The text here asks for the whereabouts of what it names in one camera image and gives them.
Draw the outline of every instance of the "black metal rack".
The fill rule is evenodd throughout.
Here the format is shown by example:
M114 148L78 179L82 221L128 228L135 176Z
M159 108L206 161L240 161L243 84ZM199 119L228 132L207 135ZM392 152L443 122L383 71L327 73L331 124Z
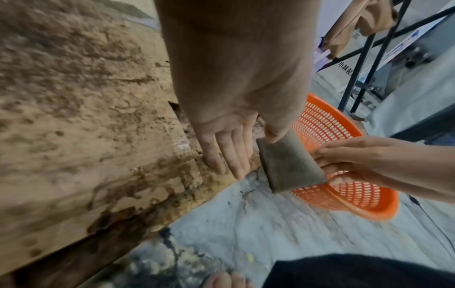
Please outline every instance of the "black metal rack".
M400 22L403 19L404 13L406 13L406 10L408 9L410 3L411 3L411 0L403 1L400 11L398 12L397 24L394 27L389 29L389 32L386 37L375 41L374 39L376 37L376 34L372 34L367 38L363 48L353 51L351 53L348 53L342 57L335 58L333 61L331 61L330 63L328 63L322 67L322 69L331 67L348 58L351 58L357 54L360 54L359 59L355 65L355 68L351 74L351 78L349 79L349 82L345 89L345 92L343 93L343 97L341 98L340 104L338 106L338 109L341 112L344 112L347 102L349 100L349 97L351 97L352 91L356 85L360 86L361 90L360 90L357 98L355 99L354 105L350 112L351 112L351 114L353 114L357 111L357 108L359 107L360 102L362 101L366 90L370 86L374 73L376 72L379 64L381 63L382 57L384 56L385 51L386 51L387 47L389 46L390 42L392 41L392 39L402 36L423 25L426 25L430 22L438 20L442 17L451 15L455 12L455 6L453 6L442 12L434 14L428 18L425 18L417 23L414 23L406 28L403 28L402 30L397 31L398 26L400 25ZM362 67L365 63L366 58L368 57L368 54L370 53L371 48L381 45L381 44L382 44L382 47L379 50L379 53L373 62L370 72L368 73L368 75L365 79L365 83L361 83L361 84L358 83L357 80L358 80L359 74L362 71ZM392 135L391 138L417 142L420 140L428 139L434 135L453 130L454 128L455 128L455 104L436 113L435 115L432 115L432 116L420 121L419 123L407 128L404 131L401 131L399 133Z

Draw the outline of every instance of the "orange plastic basket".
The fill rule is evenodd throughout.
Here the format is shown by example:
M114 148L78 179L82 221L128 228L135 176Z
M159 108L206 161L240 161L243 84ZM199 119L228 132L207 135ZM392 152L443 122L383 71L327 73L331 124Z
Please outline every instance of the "orange plastic basket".
M293 128L310 151L324 142L362 135L342 112L313 94L308 95L305 112ZM375 221L391 219L399 203L396 191L361 182L337 186L325 183L293 190L292 193L310 205L327 210L350 211Z

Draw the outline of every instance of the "person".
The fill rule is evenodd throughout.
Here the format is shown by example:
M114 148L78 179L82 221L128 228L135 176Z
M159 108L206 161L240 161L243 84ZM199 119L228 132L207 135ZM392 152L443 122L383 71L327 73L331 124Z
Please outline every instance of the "person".
M155 0L174 90L207 163L240 180L253 153L257 115L278 141L302 113L321 0ZM455 149L360 137L311 152L331 184L366 181L455 203ZM277 262L268 287L455 287L453 274L360 255ZM241 273L210 276L204 288L252 288Z

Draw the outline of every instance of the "wooden plank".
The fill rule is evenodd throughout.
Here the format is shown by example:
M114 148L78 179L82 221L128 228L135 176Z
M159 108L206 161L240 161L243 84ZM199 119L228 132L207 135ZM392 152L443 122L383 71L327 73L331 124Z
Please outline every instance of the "wooden plank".
M123 21L82 0L0 19L0 275L201 183Z

